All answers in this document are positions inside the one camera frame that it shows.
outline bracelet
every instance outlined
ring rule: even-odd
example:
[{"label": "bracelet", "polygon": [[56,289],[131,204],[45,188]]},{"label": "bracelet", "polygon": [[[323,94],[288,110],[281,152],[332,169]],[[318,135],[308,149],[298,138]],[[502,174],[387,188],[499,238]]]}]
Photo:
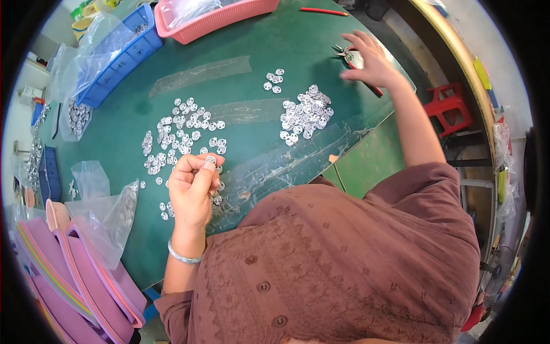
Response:
[{"label": "bracelet", "polygon": [[174,249],[172,248],[172,237],[168,239],[168,251],[170,251],[170,254],[172,257],[176,258],[178,261],[181,261],[182,263],[186,264],[197,264],[202,261],[202,257],[204,257],[205,253],[203,252],[200,257],[198,258],[187,258],[182,255],[177,254]]}]

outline pink plastic basket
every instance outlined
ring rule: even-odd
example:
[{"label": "pink plastic basket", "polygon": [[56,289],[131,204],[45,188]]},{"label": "pink plastic basket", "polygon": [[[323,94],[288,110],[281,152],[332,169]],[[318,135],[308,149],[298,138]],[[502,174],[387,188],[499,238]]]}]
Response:
[{"label": "pink plastic basket", "polygon": [[163,2],[163,0],[160,0],[155,6],[155,25],[157,26],[158,35],[164,38],[172,37],[181,44],[193,42],[199,37],[237,21],[273,12],[279,4],[279,0],[242,0],[205,13],[173,30],[169,30],[162,19],[161,5]]}]

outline red plastic stool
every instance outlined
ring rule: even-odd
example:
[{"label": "red plastic stool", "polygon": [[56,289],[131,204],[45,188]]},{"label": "red plastic stool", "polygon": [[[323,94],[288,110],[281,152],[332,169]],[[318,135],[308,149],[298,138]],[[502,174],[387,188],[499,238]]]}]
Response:
[{"label": "red plastic stool", "polygon": [[[454,94],[452,96],[447,95],[446,91],[449,90],[453,90]],[[459,83],[439,86],[434,89],[428,89],[428,91],[433,91],[433,100],[431,103],[424,105],[424,110],[426,110],[429,117],[436,116],[443,126],[443,133],[438,134],[440,139],[472,124],[470,112],[462,100],[462,86]],[[460,112],[463,119],[461,123],[455,122],[456,114],[450,115],[449,117],[451,118],[449,120],[445,118],[443,113],[450,110],[458,110]]]}]

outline right hand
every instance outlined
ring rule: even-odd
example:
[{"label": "right hand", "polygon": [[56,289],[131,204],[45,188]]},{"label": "right hand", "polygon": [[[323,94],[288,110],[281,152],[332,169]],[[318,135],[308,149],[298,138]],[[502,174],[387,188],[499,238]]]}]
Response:
[{"label": "right hand", "polygon": [[386,58],[384,50],[368,34],[353,30],[352,34],[342,34],[361,53],[365,60],[363,69],[345,70],[340,77],[345,80],[359,80],[376,87],[391,88],[403,76]]},{"label": "right hand", "polygon": [[215,165],[205,163],[208,155],[216,158],[217,166],[225,161],[214,153],[186,154],[178,160],[170,175],[168,191],[174,209],[175,231],[202,232],[212,217],[210,196],[220,183]]}]

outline left hand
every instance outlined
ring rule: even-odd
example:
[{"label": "left hand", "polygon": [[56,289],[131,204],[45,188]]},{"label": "left hand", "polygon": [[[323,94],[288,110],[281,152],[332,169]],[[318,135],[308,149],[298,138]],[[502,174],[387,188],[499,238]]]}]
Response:
[{"label": "left hand", "polygon": [[168,190],[176,231],[190,235],[201,234],[212,217],[210,196],[216,192],[220,183],[215,165],[205,163],[208,155],[216,158],[217,166],[225,161],[214,153],[197,156],[187,154],[178,160],[170,175]]}]

